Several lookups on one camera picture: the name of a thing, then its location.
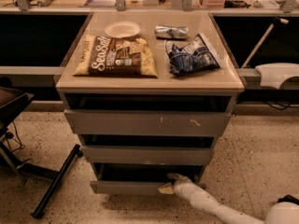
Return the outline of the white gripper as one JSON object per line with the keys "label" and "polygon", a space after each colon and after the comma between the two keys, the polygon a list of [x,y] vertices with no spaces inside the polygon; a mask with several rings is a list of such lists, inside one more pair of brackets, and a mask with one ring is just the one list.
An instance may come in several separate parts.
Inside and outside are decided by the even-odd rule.
{"label": "white gripper", "polygon": [[161,194],[172,195],[176,193],[177,196],[185,200],[189,200],[192,194],[199,190],[199,187],[196,186],[187,176],[177,173],[169,173],[167,174],[167,177],[169,179],[175,180],[174,185],[171,183],[166,183],[158,187],[157,190]]}

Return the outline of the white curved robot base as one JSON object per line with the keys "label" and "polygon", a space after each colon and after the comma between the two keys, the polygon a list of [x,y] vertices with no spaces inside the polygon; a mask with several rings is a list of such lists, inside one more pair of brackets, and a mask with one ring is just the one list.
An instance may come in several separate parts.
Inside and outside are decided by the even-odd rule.
{"label": "white curved robot base", "polygon": [[299,77],[299,64],[297,63],[268,63],[255,67],[260,74],[262,87],[279,89],[290,78]]}

